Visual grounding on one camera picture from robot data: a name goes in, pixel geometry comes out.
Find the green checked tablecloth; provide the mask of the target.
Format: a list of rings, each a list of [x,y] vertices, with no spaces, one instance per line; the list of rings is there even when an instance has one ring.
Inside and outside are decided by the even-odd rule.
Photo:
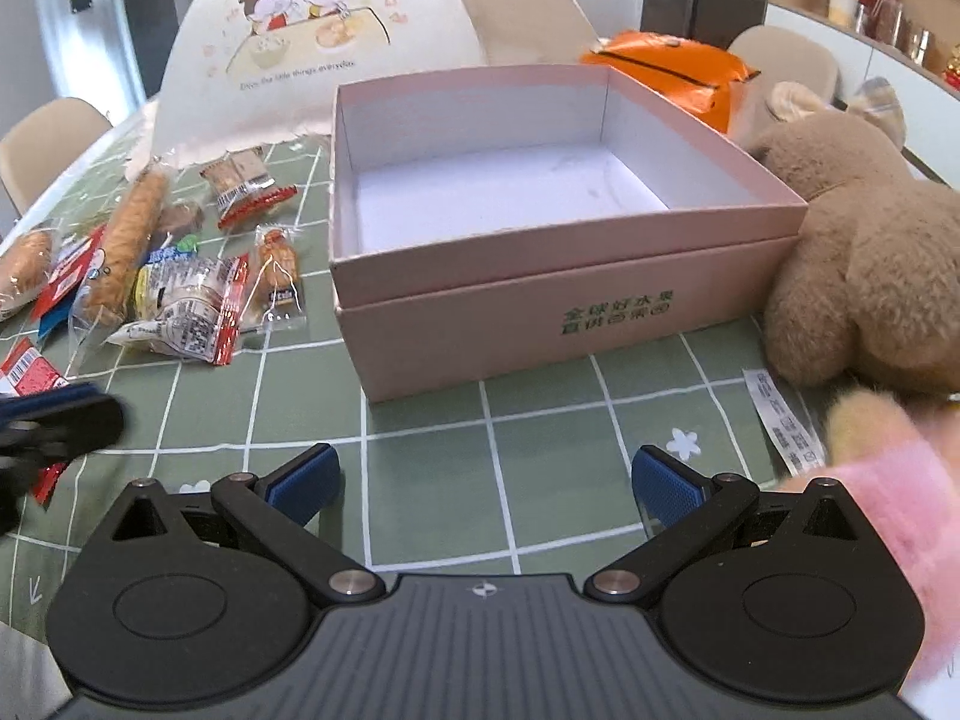
[[[712,475],[763,486],[781,461],[743,382],[763,362],[755,319],[682,333],[421,397],[373,405],[332,305],[327,146],[270,146],[296,187],[308,321],[241,344],[224,367],[99,348],[80,377],[119,397],[127,433],[72,463],[47,505],[26,502],[2,543],[2,619],[41,635],[82,544],[132,479],[201,493],[267,473],[318,442],[340,455],[342,500],[314,532],[381,574],[567,572],[586,577],[643,541],[631,454],[656,444]]]

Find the red snack packet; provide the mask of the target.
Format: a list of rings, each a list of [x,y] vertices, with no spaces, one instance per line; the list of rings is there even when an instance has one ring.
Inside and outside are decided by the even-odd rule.
[[[67,387],[68,380],[44,358],[26,337],[20,338],[2,362],[2,394],[5,397],[27,397]],[[64,461],[54,463],[41,472],[32,488],[32,497],[43,507],[53,498],[57,483],[67,469]]]

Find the cartoon mesh food cover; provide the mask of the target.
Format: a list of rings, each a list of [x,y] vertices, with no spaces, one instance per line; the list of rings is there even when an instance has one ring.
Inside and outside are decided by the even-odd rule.
[[[325,135],[339,86],[573,64],[596,41],[576,0],[192,0],[167,60],[149,154],[200,166]]]

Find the beige chair right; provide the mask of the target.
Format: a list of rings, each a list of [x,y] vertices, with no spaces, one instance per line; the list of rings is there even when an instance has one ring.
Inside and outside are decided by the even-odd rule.
[[[778,83],[794,82],[831,103],[839,71],[833,55],[811,39],[777,26],[752,26],[729,46],[750,68],[758,71],[754,85],[763,94]]]

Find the blue hawthorn snack packet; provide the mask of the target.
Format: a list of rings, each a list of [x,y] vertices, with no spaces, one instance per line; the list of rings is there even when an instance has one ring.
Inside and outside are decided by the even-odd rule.
[[[137,275],[139,288],[146,286],[149,278],[160,273],[168,263],[197,254],[203,220],[205,211],[195,200],[176,200],[163,208]]]

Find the pink cardboard box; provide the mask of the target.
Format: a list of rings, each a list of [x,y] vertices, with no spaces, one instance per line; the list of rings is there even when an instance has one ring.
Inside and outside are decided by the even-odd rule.
[[[805,211],[613,68],[430,71],[335,101],[329,265],[371,401],[747,316]]]

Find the bread roll packet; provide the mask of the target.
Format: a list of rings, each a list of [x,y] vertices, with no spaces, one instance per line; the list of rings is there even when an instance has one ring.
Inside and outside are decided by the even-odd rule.
[[[2,255],[0,319],[8,320],[41,294],[58,243],[52,229],[39,227],[16,239]]]

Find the pink yellow plush toy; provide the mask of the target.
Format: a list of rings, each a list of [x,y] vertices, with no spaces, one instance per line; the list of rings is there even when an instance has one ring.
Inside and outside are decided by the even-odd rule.
[[[799,493],[831,476],[866,514],[923,606],[923,644],[905,683],[919,694],[958,660],[958,406],[856,388],[828,410],[825,439],[830,465],[778,489]]]

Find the white quail egg snack packet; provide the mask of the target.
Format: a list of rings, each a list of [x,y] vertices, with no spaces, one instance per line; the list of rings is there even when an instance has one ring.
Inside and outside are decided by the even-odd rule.
[[[244,309],[249,257],[149,263],[132,293],[132,320],[107,343],[158,355],[228,366]]]

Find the beige chair left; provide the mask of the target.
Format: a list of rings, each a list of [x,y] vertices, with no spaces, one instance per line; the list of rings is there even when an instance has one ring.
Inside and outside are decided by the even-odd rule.
[[[0,142],[2,185],[24,215],[62,172],[112,128],[78,98],[50,101],[21,119]]]

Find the small sausage snack packet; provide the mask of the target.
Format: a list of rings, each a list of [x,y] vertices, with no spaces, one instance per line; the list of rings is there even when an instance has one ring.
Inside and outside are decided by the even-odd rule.
[[[286,330],[306,320],[296,231],[290,226],[257,229],[256,265],[247,310],[257,332]]]

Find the red edged biscuit packet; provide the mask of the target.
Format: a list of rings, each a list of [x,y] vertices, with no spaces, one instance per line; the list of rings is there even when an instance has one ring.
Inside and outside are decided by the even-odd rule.
[[[292,199],[298,189],[275,179],[263,162],[262,148],[228,153],[200,170],[217,207],[217,226],[229,231]]]

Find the white plush care label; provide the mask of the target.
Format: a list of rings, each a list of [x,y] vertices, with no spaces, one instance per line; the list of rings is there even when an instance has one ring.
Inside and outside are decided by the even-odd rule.
[[[794,415],[766,369],[745,369],[743,380],[765,433],[789,475],[799,476],[825,466],[818,439]]]

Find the brown plush bear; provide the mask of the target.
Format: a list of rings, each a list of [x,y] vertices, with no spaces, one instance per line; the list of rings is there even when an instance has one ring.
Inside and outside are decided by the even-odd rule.
[[[903,392],[958,390],[958,193],[911,174],[884,78],[843,109],[779,82],[745,149],[809,210],[765,305],[770,366],[796,387],[856,372]]]

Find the beige chair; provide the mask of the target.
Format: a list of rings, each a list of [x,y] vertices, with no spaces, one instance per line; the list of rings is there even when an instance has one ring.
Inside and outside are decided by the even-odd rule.
[[[763,94],[778,83],[794,82],[831,103],[839,71],[833,55],[811,39],[777,26],[752,26],[729,46],[750,68],[758,71],[754,85]]]
[[[0,142],[2,185],[24,215],[62,172],[112,128],[78,98],[50,101],[21,119]]]

